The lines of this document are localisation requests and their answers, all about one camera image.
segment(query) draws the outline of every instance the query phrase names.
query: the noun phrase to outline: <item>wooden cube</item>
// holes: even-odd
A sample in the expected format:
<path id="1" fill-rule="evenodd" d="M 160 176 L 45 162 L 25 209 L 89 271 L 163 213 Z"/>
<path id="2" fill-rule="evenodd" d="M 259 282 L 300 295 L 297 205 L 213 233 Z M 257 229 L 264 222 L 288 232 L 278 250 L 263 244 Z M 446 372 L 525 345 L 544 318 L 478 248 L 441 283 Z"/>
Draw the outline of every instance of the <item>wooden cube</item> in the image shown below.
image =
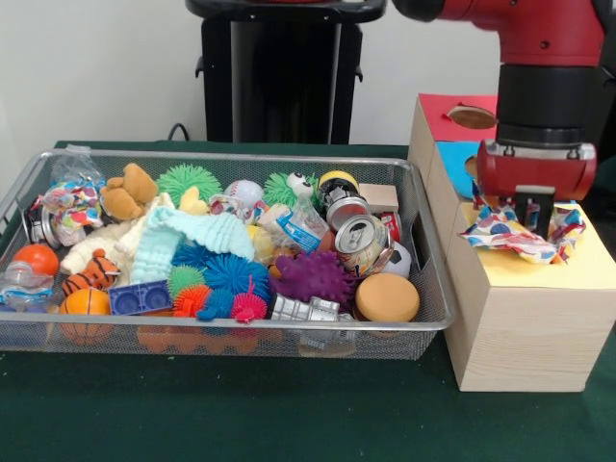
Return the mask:
<path id="1" fill-rule="evenodd" d="M 371 214 L 398 211 L 398 192 L 394 185 L 360 183 L 359 194 L 368 202 Z"/>

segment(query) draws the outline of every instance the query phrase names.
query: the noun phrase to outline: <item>stuffed animal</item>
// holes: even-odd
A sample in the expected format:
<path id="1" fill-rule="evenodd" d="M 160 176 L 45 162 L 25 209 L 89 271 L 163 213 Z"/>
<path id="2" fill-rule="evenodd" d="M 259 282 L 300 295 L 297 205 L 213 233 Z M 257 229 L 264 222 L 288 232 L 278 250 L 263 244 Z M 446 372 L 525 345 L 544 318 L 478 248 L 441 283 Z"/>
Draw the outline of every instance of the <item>stuffed animal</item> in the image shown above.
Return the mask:
<path id="1" fill-rule="evenodd" d="M 82 272 L 68 276 L 62 285 L 65 296 L 81 289 L 94 288 L 99 291 L 109 289 L 120 275 L 119 268 L 105 258 L 105 250 L 98 248 L 93 251 L 92 259 Z"/>
<path id="2" fill-rule="evenodd" d="M 157 193 L 156 182 L 137 164 L 127 165 L 123 177 L 110 178 L 101 189 L 105 212 L 119 220 L 142 217 Z"/>

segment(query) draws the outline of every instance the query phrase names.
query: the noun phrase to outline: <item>blue block toy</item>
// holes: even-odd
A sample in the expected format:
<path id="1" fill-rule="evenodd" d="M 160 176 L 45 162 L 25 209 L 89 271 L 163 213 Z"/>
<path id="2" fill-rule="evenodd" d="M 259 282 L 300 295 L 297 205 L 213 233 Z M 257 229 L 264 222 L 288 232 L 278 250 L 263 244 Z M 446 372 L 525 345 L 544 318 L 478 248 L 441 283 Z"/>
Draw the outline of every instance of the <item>blue block toy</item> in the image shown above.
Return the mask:
<path id="1" fill-rule="evenodd" d="M 166 281 L 146 282 L 109 290 L 112 315 L 141 315 L 173 306 Z"/>

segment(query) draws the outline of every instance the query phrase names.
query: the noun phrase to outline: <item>wire mesh basket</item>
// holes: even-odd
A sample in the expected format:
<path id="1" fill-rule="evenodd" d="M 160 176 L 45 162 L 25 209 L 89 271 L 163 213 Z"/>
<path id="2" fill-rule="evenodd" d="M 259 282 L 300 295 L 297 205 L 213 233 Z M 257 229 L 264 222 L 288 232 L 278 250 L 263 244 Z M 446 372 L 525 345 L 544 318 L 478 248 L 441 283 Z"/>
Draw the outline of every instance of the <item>wire mesh basket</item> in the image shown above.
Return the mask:
<path id="1" fill-rule="evenodd" d="M 21 216 L 47 190 L 51 167 L 65 152 L 56 149 L 34 158 L 0 202 L 0 270 L 27 244 Z M 129 162 L 153 178 L 190 163 L 209 169 L 222 185 L 240 178 L 264 184 L 273 172 L 319 176 L 333 168 L 362 183 L 396 185 L 402 244 L 413 257 L 409 279 L 421 298 L 419 314 L 411 322 L 264 320 L 238 325 L 233 320 L 0 312 L 1 350 L 418 359 L 436 332 L 453 322 L 457 301 L 421 177 L 402 160 L 101 150 L 90 155 L 108 178 L 121 175 Z M 57 304 L 63 299 L 61 279 L 52 298 Z"/>

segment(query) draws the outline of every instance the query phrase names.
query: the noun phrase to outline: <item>table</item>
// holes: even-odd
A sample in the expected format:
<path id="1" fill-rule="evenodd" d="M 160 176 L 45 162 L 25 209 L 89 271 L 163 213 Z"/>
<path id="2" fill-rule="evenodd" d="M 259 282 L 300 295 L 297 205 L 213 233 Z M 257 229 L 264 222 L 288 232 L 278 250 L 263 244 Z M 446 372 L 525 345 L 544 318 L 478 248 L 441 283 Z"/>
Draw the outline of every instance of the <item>table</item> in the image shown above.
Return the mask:
<path id="1" fill-rule="evenodd" d="M 402 146 L 93 143 L 403 157 Z M 5 461 L 616 460 L 616 335 L 583 394 L 462 394 L 417 362 L 0 352 Z"/>

